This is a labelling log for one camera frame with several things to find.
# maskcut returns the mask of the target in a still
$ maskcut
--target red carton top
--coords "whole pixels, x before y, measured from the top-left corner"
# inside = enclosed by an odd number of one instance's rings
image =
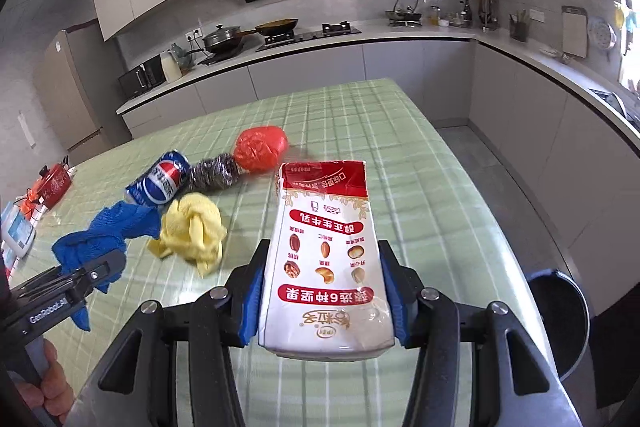
[[[296,162],[282,165],[283,188],[367,198],[364,162]]]

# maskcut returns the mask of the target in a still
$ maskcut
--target green plaid tablecloth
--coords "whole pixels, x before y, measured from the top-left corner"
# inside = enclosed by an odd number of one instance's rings
[[[85,229],[104,206],[166,150],[195,163],[231,151],[249,127],[281,126],[289,159],[356,159],[367,163],[370,206],[379,239],[422,281],[459,302],[481,307],[505,301],[552,360],[526,280],[494,216],[429,122],[390,80],[375,80],[260,100],[190,120],[133,140],[78,167],[69,192],[39,224],[33,250],[12,283],[55,264],[50,246]],[[273,176],[245,178],[212,197],[228,228],[222,267],[200,279],[173,256],[159,261],[146,238],[129,241],[127,267],[108,295],[89,297],[92,331],[66,320],[47,336],[74,389],[80,390],[122,325],[145,299],[163,306],[195,300],[223,284],[271,237],[276,211]],[[249,426],[394,426],[401,422],[417,350],[395,346],[365,362],[280,359],[254,341],[234,349],[239,399]],[[471,355],[463,344],[456,425],[468,425]]]

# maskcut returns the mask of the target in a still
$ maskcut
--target white countertop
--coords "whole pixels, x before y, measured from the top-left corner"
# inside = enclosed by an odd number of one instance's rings
[[[505,52],[514,58],[518,58],[528,65],[546,73],[556,79],[564,86],[571,89],[577,96],[580,96],[587,103],[596,108],[600,113],[604,114],[616,127],[618,127],[638,149],[640,149],[640,133],[632,127],[625,118],[613,110],[607,103],[595,96],[589,89],[614,90],[612,83],[584,67],[575,60],[571,60],[569,64],[562,64],[558,60],[540,52],[540,48],[544,45],[540,42],[529,40],[522,43],[510,39],[506,30],[498,30],[495,32],[483,32],[481,29],[464,29],[441,28],[439,26],[425,25],[419,28],[395,28],[388,26],[386,20],[375,21],[359,21],[353,22],[352,25],[359,29],[361,33],[353,35],[343,35],[332,37],[330,39],[316,39],[312,41],[297,42],[287,46],[280,46],[270,50],[256,52],[260,47],[262,39],[249,38],[245,40],[244,49],[234,58],[223,60],[211,66],[196,66],[189,73],[175,82],[165,82],[154,89],[135,97],[124,103],[118,110],[118,114],[123,114],[131,109],[143,105],[151,99],[157,98],[164,92],[177,89],[179,86],[192,84],[200,78],[213,76],[222,71],[231,70],[242,67],[256,60],[264,60],[265,58],[275,58],[278,56],[288,55],[301,50],[310,50],[320,46],[331,46],[332,44],[341,44],[344,42],[362,42],[376,39],[421,39],[421,38],[449,38],[449,39],[475,39],[492,46],[502,52]],[[299,31],[317,30],[318,28],[299,28]]]

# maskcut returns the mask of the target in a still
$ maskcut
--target pepsi logo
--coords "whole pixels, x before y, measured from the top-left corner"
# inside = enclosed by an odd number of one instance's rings
[[[169,160],[158,162],[142,182],[146,197],[155,204],[168,203],[180,187],[182,176],[182,172],[174,162]]]

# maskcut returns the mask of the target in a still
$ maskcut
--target human hand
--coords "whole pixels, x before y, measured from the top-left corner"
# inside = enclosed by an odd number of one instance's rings
[[[27,382],[15,384],[24,402],[31,408],[42,407],[52,416],[57,416],[60,423],[66,420],[66,414],[74,403],[74,390],[67,383],[65,370],[58,362],[56,346],[44,339],[44,356],[49,368],[42,378],[40,388]]]

